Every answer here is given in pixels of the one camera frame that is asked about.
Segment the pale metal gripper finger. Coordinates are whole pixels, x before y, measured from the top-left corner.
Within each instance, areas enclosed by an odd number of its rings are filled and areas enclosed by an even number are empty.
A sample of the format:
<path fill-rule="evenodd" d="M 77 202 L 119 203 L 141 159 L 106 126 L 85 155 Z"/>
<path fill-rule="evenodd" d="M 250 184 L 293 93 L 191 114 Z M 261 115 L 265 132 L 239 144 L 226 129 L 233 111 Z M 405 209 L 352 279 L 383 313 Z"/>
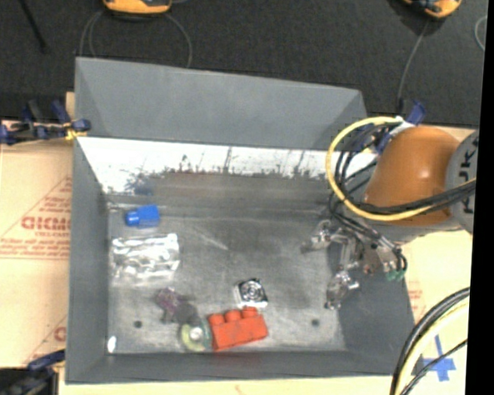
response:
<path fill-rule="evenodd" d="M 302 253 L 326 249 L 332 240 L 332 221 L 321 220 L 312 230 L 311 235 L 300 246 Z"/>
<path fill-rule="evenodd" d="M 347 270 L 337 272 L 327 284 L 325 308 L 337 310 L 359 288 L 359 282 Z"/>

